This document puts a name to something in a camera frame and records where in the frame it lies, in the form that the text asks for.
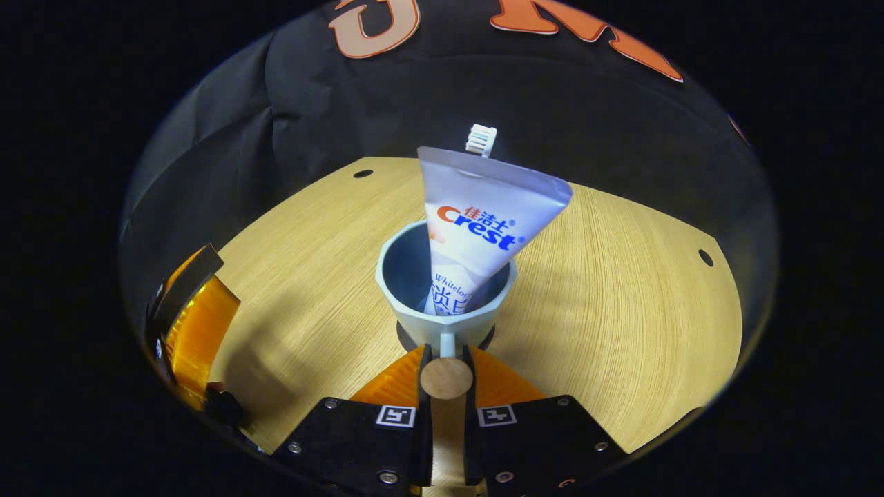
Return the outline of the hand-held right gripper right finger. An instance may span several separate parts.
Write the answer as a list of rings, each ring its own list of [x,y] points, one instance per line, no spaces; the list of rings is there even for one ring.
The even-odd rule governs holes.
[[[477,496],[579,496],[626,452],[570,394],[549,396],[494,355],[466,346],[463,469]]]

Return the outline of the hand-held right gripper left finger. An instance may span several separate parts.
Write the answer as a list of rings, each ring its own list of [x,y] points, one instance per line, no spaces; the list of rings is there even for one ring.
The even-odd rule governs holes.
[[[420,496],[432,484],[432,347],[394,361],[348,399],[325,397],[273,453],[285,471],[347,496]]]

